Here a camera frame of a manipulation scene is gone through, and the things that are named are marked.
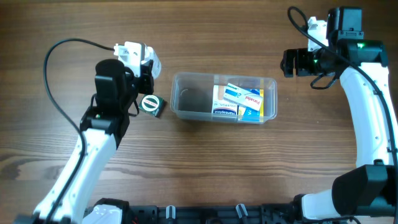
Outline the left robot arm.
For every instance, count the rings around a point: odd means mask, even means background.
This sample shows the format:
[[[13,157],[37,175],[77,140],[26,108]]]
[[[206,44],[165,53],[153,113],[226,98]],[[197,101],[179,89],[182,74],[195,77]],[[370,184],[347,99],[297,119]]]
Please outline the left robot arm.
[[[86,206],[127,131],[129,108],[138,105],[138,95],[153,94],[161,68],[158,59],[107,59],[96,65],[96,93],[80,121],[71,157],[33,214],[18,215],[15,223],[137,223],[127,201],[102,198],[90,212]]]

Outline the white Hansaplast plaster box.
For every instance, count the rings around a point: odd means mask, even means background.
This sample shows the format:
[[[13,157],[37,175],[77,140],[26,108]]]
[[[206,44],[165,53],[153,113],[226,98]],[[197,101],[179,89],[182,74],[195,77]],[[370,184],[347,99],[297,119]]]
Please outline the white Hansaplast plaster box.
[[[223,99],[225,88],[226,86],[224,85],[213,86],[211,113],[214,116],[221,116],[221,115],[237,116],[238,115],[237,104]]]

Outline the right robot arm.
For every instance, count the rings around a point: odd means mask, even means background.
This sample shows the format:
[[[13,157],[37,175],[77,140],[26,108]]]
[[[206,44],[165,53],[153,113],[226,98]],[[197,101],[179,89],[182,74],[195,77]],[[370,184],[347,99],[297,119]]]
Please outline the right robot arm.
[[[361,217],[397,217],[397,120],[389,91],[389,61],[380,40],[367,40],[362,10],[336,7],[320,21],[305,17],[297,30],[307,48],[288,49],[280,67],[286,77],[328,77],[347,97],[356,137],[356,167],[331,189],[295,197],[294,220],[332,222]]]

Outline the blue VapoDrops box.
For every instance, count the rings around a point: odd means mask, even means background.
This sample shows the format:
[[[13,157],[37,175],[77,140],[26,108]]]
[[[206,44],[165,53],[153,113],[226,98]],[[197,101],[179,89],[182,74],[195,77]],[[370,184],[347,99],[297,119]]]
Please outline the blue VapoDrops box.
[[[263,122],[264,120],[264,101],[261,108],[256,111],[252,108],[238,106],[238,121]]]

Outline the white Panadol box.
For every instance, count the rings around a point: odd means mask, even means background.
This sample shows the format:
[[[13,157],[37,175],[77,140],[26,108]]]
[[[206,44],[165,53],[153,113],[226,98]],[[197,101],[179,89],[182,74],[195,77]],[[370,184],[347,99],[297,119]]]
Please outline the white Panadol box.
[[[251,91],[247,91],[231,83],[227,84],[223,94],[223,99],[236,103],[239,106],[249,107],[259,111],[263,103],[263,97]]]

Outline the white dropper bottle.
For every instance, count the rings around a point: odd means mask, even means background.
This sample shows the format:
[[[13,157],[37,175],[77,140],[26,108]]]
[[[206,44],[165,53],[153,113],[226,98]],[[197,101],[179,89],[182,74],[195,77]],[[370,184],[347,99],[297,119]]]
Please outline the white dropper bottle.
[[[152,47],[146,46],[145,59],[147,61],[149,61],[149,60],[153,61],[152,76],[153,76],[154,80],[157,79],[161,73],[162,64],[161,64],[155,50]]]

